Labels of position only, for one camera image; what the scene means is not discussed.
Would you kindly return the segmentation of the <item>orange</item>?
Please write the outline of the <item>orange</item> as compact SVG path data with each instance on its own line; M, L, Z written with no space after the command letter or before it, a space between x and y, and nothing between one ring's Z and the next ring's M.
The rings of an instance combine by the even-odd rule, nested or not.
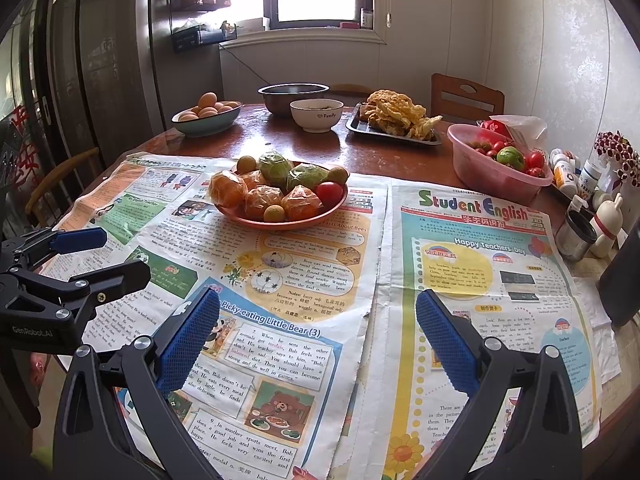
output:
M272 205L280 205L283 198L280 188L259 185L245 195L244 214L250 220L262 221L265 210Z
M238 208L244 203L247 186L237 174L219 171L209 181L208 194L216 206Z
M249 191L254 190L254 188L258 188L258 186L268 184L267 180L264 178L262 172L259 169L250 171L247 174L242 174L241 178Z
M299 221L318 216L323 209L320 198L303 185L296 185L281 200L288 221Z

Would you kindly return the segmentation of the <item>small kiwi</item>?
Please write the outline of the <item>small kiwi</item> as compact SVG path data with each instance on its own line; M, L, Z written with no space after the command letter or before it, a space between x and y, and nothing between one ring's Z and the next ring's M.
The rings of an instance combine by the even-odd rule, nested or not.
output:
M262 220L271 223L283 222L286 220L286 211L281 205L270 205L265 209Z

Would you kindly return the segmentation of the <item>kiwi fruit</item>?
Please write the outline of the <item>kiwi fruit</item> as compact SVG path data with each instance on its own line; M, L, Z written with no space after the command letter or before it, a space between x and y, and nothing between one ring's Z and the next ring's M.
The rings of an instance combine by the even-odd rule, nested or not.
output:
M245 155L238 159L235 166L238 174L249 174L257 169L257 162L253 156Z
M335 166L328 171L326 182L333 182L344 185L349 178L349 172L341 166Z

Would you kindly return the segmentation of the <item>green fruit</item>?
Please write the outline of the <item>green fruit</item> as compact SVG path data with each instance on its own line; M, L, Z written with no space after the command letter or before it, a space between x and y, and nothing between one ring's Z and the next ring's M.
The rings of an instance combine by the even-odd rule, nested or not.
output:
M314 191L328 177L329 170L315 164L303 162L288 172L286 190L291 192L296 186L304 186Z
M258 169L268 185L284 191L293 166L278 152L269 152L259 156Z

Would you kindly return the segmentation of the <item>orange plastic plate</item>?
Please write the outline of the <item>orange plastic plate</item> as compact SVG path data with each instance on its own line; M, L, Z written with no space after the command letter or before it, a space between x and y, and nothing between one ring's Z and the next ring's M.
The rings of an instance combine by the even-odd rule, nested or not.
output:
M210 178L208 197L224 216L243 226L305 229L344 204L349 177L342 166L292 162L276 152L243 156Z

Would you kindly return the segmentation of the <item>red tomato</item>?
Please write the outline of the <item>red tomato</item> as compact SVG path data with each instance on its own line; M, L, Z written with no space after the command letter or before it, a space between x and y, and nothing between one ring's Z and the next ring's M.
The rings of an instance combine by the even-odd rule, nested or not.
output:
M331 209L341 203L344 186L336 182L326 181L319 184L314 191L324 208Z

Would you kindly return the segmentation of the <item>wooden chair at left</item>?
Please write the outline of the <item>wooden chair at left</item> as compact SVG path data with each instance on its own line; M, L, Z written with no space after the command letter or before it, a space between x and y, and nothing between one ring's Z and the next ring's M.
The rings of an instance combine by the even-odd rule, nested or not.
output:
M62 164L59 164L50 171L36 186L34 192L32 192L32 195L29 197L29 201L25 206L25 214L28 216L33 214L38 220L38 226L40 228L47 226L47 217L38 208L37 204L40 200L43 200L43 197L46 196L47 193L51 193L57 185L61 184L69 174L75 171L91 157L99 154L99 151L100 150L98 148L92 148L91 150L84 151L67 159L65 162L62 162Z

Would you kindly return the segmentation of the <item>left newspaper sheet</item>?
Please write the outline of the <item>left newspaper sheet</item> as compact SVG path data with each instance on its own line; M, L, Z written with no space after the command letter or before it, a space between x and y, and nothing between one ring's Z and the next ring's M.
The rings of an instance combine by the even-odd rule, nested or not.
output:
M65 280L130 259L141 292L99 307L82 339L115 350L154 333L210 289L220 315L172 397L186 431L227 479L324 479L356 385L378 277L387 188L353 174L345 203L318 226L256 230L208 195L228 159L135 154L58 224L104 229L99 249L44 267Z

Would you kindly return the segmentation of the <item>refrigerator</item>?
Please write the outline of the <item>refrigerator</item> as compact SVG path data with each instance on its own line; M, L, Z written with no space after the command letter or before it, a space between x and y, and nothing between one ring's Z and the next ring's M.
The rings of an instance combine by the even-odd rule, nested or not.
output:
M10 0L1 0L3 4ZM4 31L20 66L25 131L44 169L97 148L108 166L224 88L220 55L181 24L181 0L18 0Z

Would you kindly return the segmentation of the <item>Student English newspaper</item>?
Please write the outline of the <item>Student English newspaper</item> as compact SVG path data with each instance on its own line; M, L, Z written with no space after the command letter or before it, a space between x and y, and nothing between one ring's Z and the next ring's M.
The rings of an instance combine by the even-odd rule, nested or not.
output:
M333 467L335 478L410 478L465 404L416 322L425 289L510 349L558 348L582 440L598 436L602 382L592 330L547 215L462 188L393 180L349 456Z

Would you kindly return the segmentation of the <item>teal bowl of eggs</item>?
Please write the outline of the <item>teal bowl of eggs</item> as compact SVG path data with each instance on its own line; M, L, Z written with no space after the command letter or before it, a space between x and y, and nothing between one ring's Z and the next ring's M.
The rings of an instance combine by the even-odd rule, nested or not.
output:
M209 91L203 93L194 106L175 114L171 123L189 138L212 136L231 128L241 108L241 102L221 99Z

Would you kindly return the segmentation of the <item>white rabbit figurine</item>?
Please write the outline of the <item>white rabbit figurine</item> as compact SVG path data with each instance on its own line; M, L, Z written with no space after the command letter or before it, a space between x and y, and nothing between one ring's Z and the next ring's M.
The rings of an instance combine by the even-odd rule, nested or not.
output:
M612 197L600 190L593 194L594 215L590 224L596 231L597 240L591 246L590 252L599 259L608 255L623 226L623 201L623 196L620 194Z

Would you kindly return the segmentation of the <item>white medicine bottle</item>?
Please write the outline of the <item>white medicine bottle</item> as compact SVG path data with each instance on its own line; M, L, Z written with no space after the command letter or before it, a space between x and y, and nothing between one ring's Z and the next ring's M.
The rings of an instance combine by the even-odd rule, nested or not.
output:
M577 194L576 158L572 152L554 148L549 154L549 165L553 172L553 184L566 197Z

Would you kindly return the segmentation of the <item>pink plastic basin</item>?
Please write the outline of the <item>pink plastic basin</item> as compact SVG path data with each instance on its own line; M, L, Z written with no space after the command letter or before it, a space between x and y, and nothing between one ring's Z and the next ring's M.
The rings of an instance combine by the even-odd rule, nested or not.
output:
M467 124L447 129L452 146L452 164L458 178L471 190L528 205L542 188L552 182L551 170L542 163L542 176L535 177L480 154L474 145L506 142L508 138L490 130Z

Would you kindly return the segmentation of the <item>stainless steel bowl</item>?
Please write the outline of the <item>stainless steel bowl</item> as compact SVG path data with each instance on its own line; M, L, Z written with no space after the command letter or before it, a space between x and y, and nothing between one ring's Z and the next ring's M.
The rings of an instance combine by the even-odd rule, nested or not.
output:
M290 105L294 101L323 98L330 87L311 82L287 82L270 84L257 90L264 99L265 107L277 117L291 117Z

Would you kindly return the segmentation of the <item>green tomato in basin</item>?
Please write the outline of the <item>green tomato in basin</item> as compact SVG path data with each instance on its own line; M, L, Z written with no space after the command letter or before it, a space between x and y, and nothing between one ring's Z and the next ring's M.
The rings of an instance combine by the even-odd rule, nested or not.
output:
M513 145L507 145L498 151L496 161L516 171L523 171L526 166L524 155Z

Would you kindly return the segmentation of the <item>white Family bowl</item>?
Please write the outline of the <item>white Family bowl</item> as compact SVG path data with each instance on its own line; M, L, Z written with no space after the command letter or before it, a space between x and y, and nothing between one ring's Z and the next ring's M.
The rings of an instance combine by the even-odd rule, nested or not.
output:
M290 110L294 122L309 133L330 131L341 119L344 103L334 99L293 101Z

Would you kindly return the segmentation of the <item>plastic bag with red pack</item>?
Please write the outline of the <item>plastic bag with red pack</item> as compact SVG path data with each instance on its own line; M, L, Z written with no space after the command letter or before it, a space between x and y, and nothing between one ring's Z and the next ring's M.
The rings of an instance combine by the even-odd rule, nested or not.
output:
M491 115L489 120L501 122L508 130L512 139L526 148L539 148L547 151L547 123L536 116L521 115Z

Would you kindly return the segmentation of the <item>curved wooden chair back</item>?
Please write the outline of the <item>curved wooden chair back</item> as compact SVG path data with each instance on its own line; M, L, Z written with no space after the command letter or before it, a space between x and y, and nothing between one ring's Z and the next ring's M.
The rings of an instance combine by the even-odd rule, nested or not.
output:
M362 84L331 84L329 92L336 96L348 96L349 98L367 99L373 92L372 89Z

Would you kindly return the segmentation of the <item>fried dough pile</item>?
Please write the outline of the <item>fried dough pile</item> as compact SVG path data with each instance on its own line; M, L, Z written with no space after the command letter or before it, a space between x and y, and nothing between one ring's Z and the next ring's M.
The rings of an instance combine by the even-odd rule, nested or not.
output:
M426 108L405 93L381 89L360 105L359 119L391 136L431 142L436 140L435 126L442 116L428 117Z

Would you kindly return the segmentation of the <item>wooden chair by wall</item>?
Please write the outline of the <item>wooden chair by wall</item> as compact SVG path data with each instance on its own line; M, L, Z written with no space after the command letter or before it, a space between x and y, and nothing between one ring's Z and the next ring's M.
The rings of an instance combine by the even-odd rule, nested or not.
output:
M431 112L446 120L478 122L504 112L504 94L484 84L434 73L431 85Z

